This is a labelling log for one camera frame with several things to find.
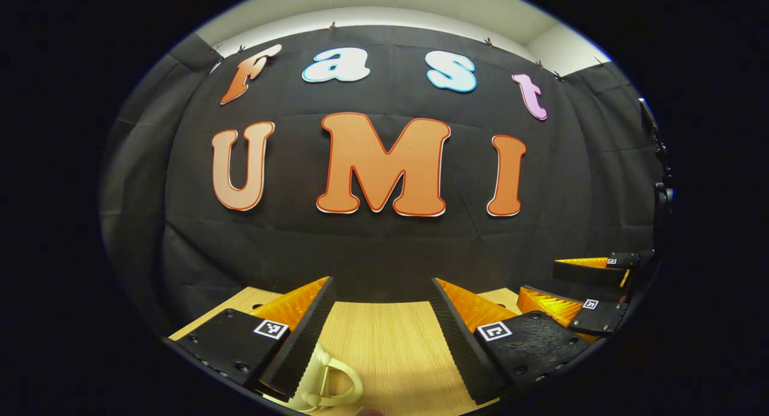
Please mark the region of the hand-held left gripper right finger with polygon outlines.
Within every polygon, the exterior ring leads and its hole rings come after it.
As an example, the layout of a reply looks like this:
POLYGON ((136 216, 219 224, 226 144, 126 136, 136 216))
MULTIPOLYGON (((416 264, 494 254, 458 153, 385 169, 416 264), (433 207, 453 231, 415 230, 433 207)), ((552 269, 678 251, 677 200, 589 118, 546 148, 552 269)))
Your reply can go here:
POLYGON ((540 389, 590 347, 542 310, 516 314, 437 277, 431 284, 431 308, 476 404, 540 389))

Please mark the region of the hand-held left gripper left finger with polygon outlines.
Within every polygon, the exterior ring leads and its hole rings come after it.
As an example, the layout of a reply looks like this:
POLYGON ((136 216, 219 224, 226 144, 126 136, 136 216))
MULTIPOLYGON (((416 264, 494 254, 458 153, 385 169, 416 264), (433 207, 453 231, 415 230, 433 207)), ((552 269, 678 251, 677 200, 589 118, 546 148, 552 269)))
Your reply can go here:
POLYGON ((335 279, 321 277, 249 314, 219 310, 176 339, 175 350, 240 388, 288 402, 336 301, 335 279))

